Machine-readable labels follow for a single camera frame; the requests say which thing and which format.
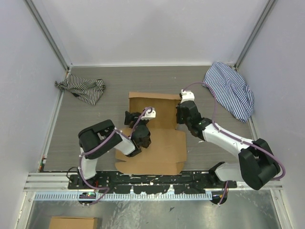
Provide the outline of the brown cardboard box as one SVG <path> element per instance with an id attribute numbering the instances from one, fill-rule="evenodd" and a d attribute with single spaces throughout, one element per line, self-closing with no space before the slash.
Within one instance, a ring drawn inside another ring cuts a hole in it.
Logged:
<path id="1" fill-rule="evenodd" d="M 176 106 L 180 102 L 177 94 L 129 93 L 129 111 L 141 113 L 153 107 L 156 117 L 147 127 L 151 133 L 151 144 L 134 156 L 127 157 L 116 150 L 118 171 L 133 175 L 177 175 L 187 160 L 186 133 L 177 130 Z"/>

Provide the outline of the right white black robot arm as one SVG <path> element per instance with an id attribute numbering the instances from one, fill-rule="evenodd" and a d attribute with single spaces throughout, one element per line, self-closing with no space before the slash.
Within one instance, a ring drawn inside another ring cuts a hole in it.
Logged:
<path id="1" fill-rule="evenodd" d="M 244 139 L 226 131 L 202 117 L 193 101 L 179 103 L 176 110 L 177 123 L 186 125 L 192 136 L 219 146 L 238 160 L 235 164 L 220 162 L 209 169 L 214 188 L 221 188 L 227 181 L 239 181 L 259 190 L 282 171 L 265 140 Z"/>

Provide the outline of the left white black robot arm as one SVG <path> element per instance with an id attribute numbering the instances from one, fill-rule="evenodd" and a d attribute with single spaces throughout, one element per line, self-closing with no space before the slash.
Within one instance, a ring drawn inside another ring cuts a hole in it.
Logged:
<path id="1" fill-rule="evenodd" d="M 141 113 L 126 111 L 124 125 L 131 129 L 128 136 L 116 128 L 110 119 L 81 130 L 78 133 L 81 150 L 79 184 L 84 189 L 94 187 L 98 158 L 113 148 L 127 157 L 134 157 L 141 153 L 143 148 L 148 148 L 151 144 L 151 133 L 147 124 L 155 117 L 156 111 L 153 107 L 144 108 Z"/>

